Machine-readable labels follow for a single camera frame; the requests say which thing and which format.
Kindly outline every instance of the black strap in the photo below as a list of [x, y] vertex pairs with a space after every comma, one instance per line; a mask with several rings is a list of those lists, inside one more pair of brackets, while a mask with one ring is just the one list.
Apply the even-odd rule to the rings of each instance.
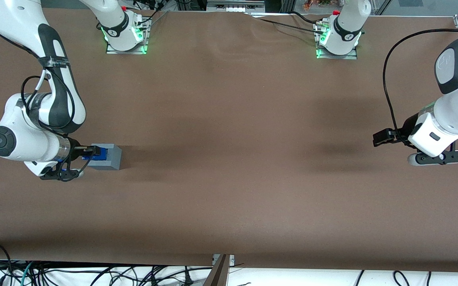
[[102, 24], [100, 24], [100, 26], [102, 26], [102, 29], [111, 37], [113, 38], [116, 38], [116, 37], [119, 37], [120, 36], [120, 33], [127, 28], [128, 26], [128, 23], [129, 23], [129, 18], [128, 18], [128, 14], [127, 13], [123, 13], [125, 14], [125, 19], [123, 19], [123, 22], [121, 22], [119, 25], [115, 26], [115, 27], [106, 27]]
[[358, 31], [348, 31], [340, 26], [338, 23], [338, 16], [333, 21], [333, 27], [335, 27], [335, 31], [342, 37], [344, 42], [352, 41], [358, 34], [360, 34], [361, 28]]
[[70, 61], [64, 56], [44, 56], [38, 58], [38, 62], [45, 68], [65, 68], [70, 65]]
[[40, 127], [40, 105], [42, 105], [43, 98], [49, 94], [50, 93], [38, 93], [29, 103], [29, 119], [31, 119], [31, 122], [33, 122], [33, 124], [35, 124], [37, 127]]

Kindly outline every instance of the wire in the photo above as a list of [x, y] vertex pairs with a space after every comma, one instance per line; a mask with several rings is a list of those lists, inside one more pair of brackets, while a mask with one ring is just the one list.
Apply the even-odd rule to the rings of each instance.
[[155, 14], [158, 12], [158, 10], [155, 10], [153, 12], [153, 14], [151, 14], [151, 16], [149, 16], [146, 20], [142, 21], [142, 22], [137, 22], [137, 25], [140, 25], [140, 24], [143, 24], [143, 23], [146, 23], [148, 22], [149, 20], [151, 20], [151, 18], [153, 18], [153, 16], [155, 16]]
[[362, 277], [364, 271], [365, 271], [365, 269], [363, 269], [362, 271], [360, 271], [360, 275], [358, 275], [358, 279], [356, 279], [356, 284], [355, 284], [355, 286], [358, 286], [358, 284], [360, 284], [360, 279], [361, 279], [361, 277]]
[[185, 272], [190, 272], [190, 271], [196, 271], [196, 270], [208, 270], [208, 269], [212, 269], [211, 267], [200, 267], [200, 268], [192, 268], [192, 269], [188, 269], [188, 270], [183, 270], [183, 271], [179, 271], [179, 272], [176, 272], [176, 273], [173, 273], [171, 275], [167, 275], [166, 277], [162, 277], [162, 278], [159, 278], [157, 279], [157, 281], [155, 282], [155, 285], [157, 285], [158, 283], [164, 281], [164, 280], [167, 280], [167, 279], [171, 279], [173, 278], [173, 276], [176, 276], [178, 274], [182, 274], [182, 273], [185, 273]]
[[5, 256], [8, 260], [8, 271], [10, 272], [10, 285], [12, 285], [12, 279], [13, 279], [12, 260], [10, 259], [10, 255], [8, 254], [8, 251], [6, 250], [6, 248], [0, 245], [0, 249], [3, 252], [5, 252]]
[[323, 20], [323, 18], [320, 18], [319, 20], [316, 20], [316, 21], [309, 20], [309, 19], [305, 18], [302, 14], [298, 13], [297, 11], [290, 11], [287, 14], [295, 14], [295, 15], [299, 16], [303, 21], [305, 21], [307, 23], [311, 23], [311, 24], [315, 24], [317, 21]]
[[404, 275], [404, 273], [396, 270], [396, 271], [393, 271], [393, 281], [395, 281], [395, 283], [398, 285], [398, 286], [403, 286], [402, 284], [400, 284], [398, 281], [397, 281], [397, 273], [400, 274], [402, 276], [402, 278], [404, 279], [404, 281], [406, 282], [406, 285], [409, 286], [409, 281], [406, 279], [406, 276]]
[[400, 132], [399, 132], [398, 127], [397, 127], [397, 121], [396, 121], [396, 118], [395, 118], [395, 114], [393, 112], [393, 107], [392, 107], [392, 104], [391, 104], [391, 101], [390, 101], [390, 97], [388, 95], [388, 89], [386, 87], [386, 67], [388, 65], [388, 60], [389, 60], [392, 52], [394, 51], [394, 49], [398, 45], [400, 45], [402, 42], [404, 42], [404, 41], [406, 41], [406, 40], [408, 40], [410, 38], [413, 38], [415, 36], [418, 36], [418, 35], [427, 34], [427, 33], [445, 32], [445, 31], [446, 32], [458, 33], [458, 29], [428, 29], [428, 30], [424, 30], [424, 31], [418, 31], [416, 33], [410, 34], [409, 36], [406, 36], [406, 37], [402, 38], [400, 41], [398, 41], [396, 44], [393, 45], [393, 47], [390, 49], [390, 51], [386, 55], [385, 63], [384, 63], [384, 66], [383, 66], [383, 89], [384, 89], [384, 92], [385, 92], [385, 96], [386, 96], [386, 101], [388, 103], [388, 107], [390, 109], [390, 115], [391, 115], [391, 119], [392, 119], [392, 122], [393, 122], [393, 128], [395, 129], [396, 136], [406, 146], [411, 146], [411, 144], [407, 143], [404, 140], [404, 138], [402, 138], [402, 135], [400, 135]]
[[259, 18], [259, 20], [264, 21], [264, 22], [277, 24], [277, 25], [282, 25], [284, 27], [289, 27], [289, 28], [302, 30], [302, 31], [309, 31], [309, 32], [312, 32], [314, 34], [323, 34], [323, 32], [321, 32], [321, 31], [314, 31], [314, 30], [311, 30], [311, 29], [305, 29], [305, 28], [301, 28], [301, 27], [296, 27], [296, 26], [292, 26], [292, 25], [288, 25], [288, 24], [284, 24], [284, 23], [279, 23], [279, 22], [275, 22], [275, 21], [271, 21], [271, 20], [266, 20], [266, 19], [262, 19], [262, 18]]
[[[406, 276], [404, 275], [404, 273], [396, 270], [396, 271], [393, 271], [393, 281], [395, 281], [395, 283], [398, 285], [398, 286], [404, 286], [402, 284], [400, 284], [398, 281], [397, 281], [397, 274], [400, 274], [402, 276], [402, 279], [404, 279], [404, 281], [406, 282], [406, 286], [409, 286], [409, 281], [407, 280]], [[430, 283], [431, 283], [431, 276], [432, 276], [432, 272], [429, 271], [429, 273], [427, 274], [427, 283], [425, 284], [426, 286], [429, 286]]]
[[151, 26], [153, 26], [156, 22], [158, 22], [158, 20], [160, 20], [163, 16], [165, 16], [169, 11], [165, 11], [162, 15], [160, 15], [160, 17], [158, 17], [158, 19], [156, 19], [153, 23], [151, 23], [151, 25], [149, 25], [148, 28], [150, 28]]
[[427, 274], [427, 283], [426, 283], [427, 286], [430, 286], [431, 284], [431, 276], [432, 276], [432, 271], [429, 271], [429, 273]]
[[31, 267], [31, 264], [33, 264], [33, 261], [31, 261], [27, 266], [26, 269], [24, 269], [24, 272], [22, 273], [22, 280], [20, 280], [20, 286], [24, 286], [24, 279], [27, 275], [27, 272], [29, 271], [29, 268]]
[[134, 0], [133, 5], [137, 5], [137, 7], [139, 7], [139, 10], [142, 10], [141, 6], [139, 5], [137, 1]]

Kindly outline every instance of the gray block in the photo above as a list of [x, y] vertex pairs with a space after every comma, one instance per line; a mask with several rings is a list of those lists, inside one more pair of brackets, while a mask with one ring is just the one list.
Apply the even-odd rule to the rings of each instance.
[[121, 148], [115, 144], [93, 143], [92, 145], [107, 148], [107, 160], [90, 161], [88, 167], [95, 170], [120, 170]]

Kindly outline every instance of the blue object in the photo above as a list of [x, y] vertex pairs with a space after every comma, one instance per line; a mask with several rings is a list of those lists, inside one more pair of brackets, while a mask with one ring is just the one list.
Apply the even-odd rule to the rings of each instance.
[[[83, 160], [89, 160], [89, 156], [82, 156]], [[105, 161], [107, 160], [107, 148], [100, 147], [100, 155], [93, 156], [91, 161]]]

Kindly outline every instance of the black cable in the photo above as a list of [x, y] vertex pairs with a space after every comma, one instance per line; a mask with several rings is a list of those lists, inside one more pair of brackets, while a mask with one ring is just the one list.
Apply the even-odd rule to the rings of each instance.
[[311, 24], [315, 24], [317, 21], [323, 20], [323, 18], [320, 18], [319, 20], [316, 20], [316, 21], [309, 20], [309, 19], [305, 18], [302, 14], [298, 13], [297, 11], [290, 11], [287, 14], [295, 14], [298, 17], [300, 17], [303, 21], [305, 21], [307, 23], [311, 23]]
[[402, 142], [404, 143], [404, 145], [406, 146], [411, 146], [410, 143], [407, 143], [404, 138], [402, 138], [402, 135], [400, 135], [399, 131], [398, 131], [398, 127], [397, 127], [397, 121], [395, 119], [395, 114], [393, 113], [393, 107], [392, 107], [392, 104], [391, 104], [391, 101], [390, 101], [390, 97], [388, 95], [388, 89], [386, 87], [386, 67], [388, 65], [388, 60], [390, 58], [390, 55], [391, 53], [393, 52], [393, 50], [398, 46], [400, 45], [402, 42], [410, 39], [410, 38], [413, 38], [414, 36], [418, 36], [418, 35], [422, 35], [422, 34], [427, 34], [427, 33], [438, 33], [438, 32], [444, 32], [444, 31], [447, 31], [447, 32], [455, 32], [455, 33], [458, 33], [458, 29], [428, 29], [428, 30], [424, 30], [424, 31], [418, 31], [416, 33], [413, 33], [413, 34], [410, 34], [409, 36], [406, 36], [404, 38], [402, 38], [400, 41], [398, 41], [395, 45], [393, 45], [393, 47], [390, 49], [390, 51], [388, 52], [388, 54], [386, 55], [386, 58], [385, 58], [385, 63], [384, 63], [384, 66], [383, 66], [383, 89], [385, 91], [385, 96], [386, 96], [386, 101], [388, 103], [388, 107], [390, 109], [390, 114], [391, 114], [391, 119], [392, 119], [392, 122], [393, 122], [393, 128], [395, 129], [395, 133], [396, 133], [396, 136], [397, 138]]
[[137, 5], [137, 7], [139, 7], [139, 10], [142, 10], [142, 7], [138, 4], [137, 1], [134, 0], [133, 5]]
[[[208, 270], [208, 269], [212, 269], [212, 267], [192, 268], [192, 269], [188, 269], [187, 271]], [[162, 282], [164, 280], [171, 279], [171, 278], [173, 278], [173, 276], [176, 276], [176, 275], [182, 274], [182, 273], [185, 273], [185, 270], [173, 273], [171, 275], [167, 275], [166, 277], [159, 278], [159, 279], [157, 279], [156, 284], [158, 284], [158, 283], [160, 283], [160, 282]]]
[[393, 281], [395, 281], [395, 283], [398, 285], [398, 286], [403, 286], [402, 284], [400, 284], [398, 281], [397, 281], [397, 273], [400, 274], [402, 276], [402, 278], [404, 279], [404, 281], [406, 282], [406, 285], [409, 286], [409, 281], [406, 279], [406, 276], [404, 275], [404, 273], [396, 270], [396, 271], [393, 271]]
[[151, 14], [151, 16], [149, 16], [146, 20], [141, 21], [141, 22], [137, 22], [137, 25], [140, 25], [140, 24], [143, 24], [143, 23], [148, 22], [149, 20], [151, 20], [151, 18], [153, 18], [153, 16], [155, 16], [155, 14], [156, 14], [158, 11], [159, 11], [158, 9], [155, 10], [155, 11], [153, 12], [153, 14]]
[[8, 254], [8, 251], [6, 250], [6, 248], [4, 248], [2, 245], [0, 245], [0, 249], [3, 252], [5, 252], [5, 256], [6, 256], [7, 260], [8, 260], [8, 272], [10, 273], [10, 285], [12, 285], [12, 279], [13, 279], [12, 260], [10, 259], [10, 255]]
[[321, 31], [314, 31], [314, 30], [311, 30], [311, 29], [305, 29], [305, 28], [301, 28], [301, 27], [296, 27], [296, 26], [292, 26], [292, 25], [288, 25], [288, 24], [284, 24], [284, 23], [280, 23], [280, 22], [275, 22], [275, 21], [271, 21], [271, 20], [266, 20], [266, 19], [262, 19], [262, 18], [259, 18], [259, 20], [264, 21], [264, 22], [277, 24], [277, 25], [282, 25], [284, 27], [289, 27], [289, 28], [302, 30], [302, 31], [309, 31], [309, 32], [312, 32], [314, 34], [323, 34], [323, 32], [321, 32]]
[[105, 273], [109, 272], [113, 267], [107, 267], [104, 271], [100, 272], [97, 277], [95, 277], [95, 279], [93, 280], [93, 282], [91, 282], [91, 284], [89, 284], [89, 286], [93, 286], [93, 284], [95, 284], [95, 282], [100, 279], [100, 277], [102, 277], [102, 275], [104, 275]]
[[[402, 279], [404, 279], [404, 281], [406, 282], [406, 286], [409, 286], [409, 281], [407, 280], [406, 276], [404, 275], [404, 273], [396, 270], [396, 271], [393, 271], [393, 281], [395, 281], [395, 283], [398, 285], [398, 286], [403, 286], [402, 284], [400, 284], [398, 281], [397, 281], [397, 274], [400, 274], [402, 276]], [[429, 286], [430, 283], [431, 283], [431, 276], [432, 276], [432, 272], [429, 271], [429, 273], [427, 274], [427, 283], [425, 284], [426, 286]]]
[[364, 271], [365, 271], [365, 269], [363, 269], [362, 271], [360, 271], [360, 275], [358, 275], [358, 279], [356, 279], [356, 284], [355, 284], [355, 286], [358, 286], [358, 284], [360, 284], [360, 279], [361, 279], [361, 277], [362, 277]]
[[429, 273], [427, 274], [427, 283], [425, 284], [426, 286], [430, 286], [431, 276], [432, 276], [432, 271], [429, 271]]

